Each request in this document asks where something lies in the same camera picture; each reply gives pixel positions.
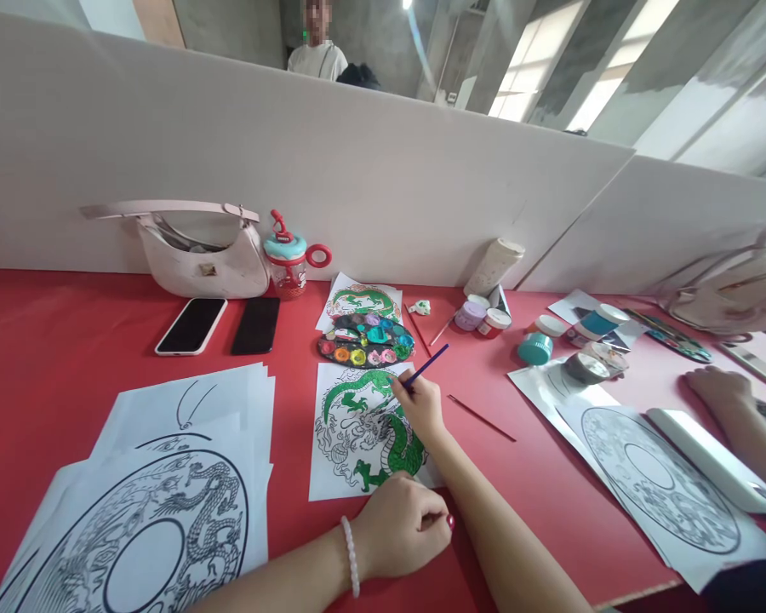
purple paint jar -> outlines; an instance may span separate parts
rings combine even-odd
[[[471,332],[485,319],[485,307],[474,301],[467,301],[454,315],[454,323],[466,332]]]

green dragon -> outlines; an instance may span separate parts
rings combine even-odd
[[[359,298],[366,297],[372,301],[372,306],[363,306]],[[338,312],[338,301],[341,298],[345,298],[356,313],[377,313],[381,317],[389,318],[392,315],[398,315],[397,308],[392,299],[386,292],[381,292],[379,289],[364,288],[363,286],[357,287],[352,285],[348,289],[342,289],[334,293],[332,297],[332,310]]]
[[[326,399],[323,401],[323,423],[329,424],[329,407],[332,406],[332,403],[343,393],[346,392],[360,392],[365,387],[371,386],[372,389],[377,390],[377,392],[383,394],[384,396],[391,396],[392,395],[392,384],[390,383],[392,375],[385,372],[384,370],[367,370],[364,372],[357,381],[347,381],[346,383],[341,383],[339,385],[336,385],[331,390],[329,390],[329,393],[326,395]],[[360,403],[365,404],[365,399],[361,398],[357,401],[357,403],[352,402],[352,399],[354,398],[354,394],[351,396],[349,394],[346,394],[343,399],[342,403],[344,406],[347,406],[350,408],[350,410],[366,410],[368,407],[359,406]]]
[[[412,433],[409,443],[409,430],[403,421],[403,409],[397,407],[394,413],[386,415],[388,427],[385,428],[386,444],[380,454],[380,472],[370,474],[371,464],[358,460],[353,474],[363,478],[363,491],[368,492],[370,485],[381,486],[397,471],[407,471],[414,476],[426,458],[426,451],[417,435]]]

circular dragon pattern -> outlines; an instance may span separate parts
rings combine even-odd
[[[16,610],[111,613],[114,602],[140,602],[125,613],[183,610],[239,575],[248,520],[243,479],[223,455],[166,455],[91,505],[41,564]],[[125,553],[141,550],[145,537],[171,560],[167,571],[140,572],[132,585],[120,579],[133,572]],[[120,594],[123,584],[138,593]]]
[[[740,529],[709,481],[662,437],[618,411],[581,417],[585,440],[613,485],[664,530],[709,553],[731,553]]]

white handbag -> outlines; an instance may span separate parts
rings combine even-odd
[[[222,248],[176,231],[159,214],[165,211],[235,215],[240,219],[240,228],[236,240]],[[80,212],[87,219],[135,217],[151,274],[171,294],[185,298],[252,298],[269,287],[270,273],[255,229],[259,217],[240,206],[189,200],[130,200],[82,207]],[[202,252],[183,249],[190,245]]]

